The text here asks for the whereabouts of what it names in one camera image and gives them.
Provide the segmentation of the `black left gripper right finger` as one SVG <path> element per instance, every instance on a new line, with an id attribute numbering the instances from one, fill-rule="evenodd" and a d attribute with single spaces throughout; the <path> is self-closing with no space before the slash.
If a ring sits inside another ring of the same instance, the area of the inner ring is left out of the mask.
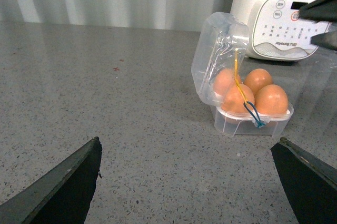
<path id="1" fill-rule="evenodd" d="M 298 222 L 336 223 L 336 169 L 285 137 L 271 152 Z"/>

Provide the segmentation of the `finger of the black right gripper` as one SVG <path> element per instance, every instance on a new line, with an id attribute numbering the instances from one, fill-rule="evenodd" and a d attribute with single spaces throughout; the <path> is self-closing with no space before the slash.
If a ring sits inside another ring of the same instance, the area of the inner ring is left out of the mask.
<path id="1" fill-rule="evenodd" d="M 299 18 L 312 21 L 336 22 L 336 0 L 315 0 L 302 6 Z"/>
<path id="2" fill-rule="evenodd" d="M 336 51 L 337 49 L 337 32 L 331 31 L 318 34 L 311 37 L 311 44 Z"/>

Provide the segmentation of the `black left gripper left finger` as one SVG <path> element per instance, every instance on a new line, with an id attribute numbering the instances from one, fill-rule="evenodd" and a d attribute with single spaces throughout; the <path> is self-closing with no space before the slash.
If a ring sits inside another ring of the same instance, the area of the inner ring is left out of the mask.
<path id="1" fill-rule="evenodd" d="M 25 190 L 1 204 L 1 223 L 84 223 L 100 176 L 94 137 Z"/>

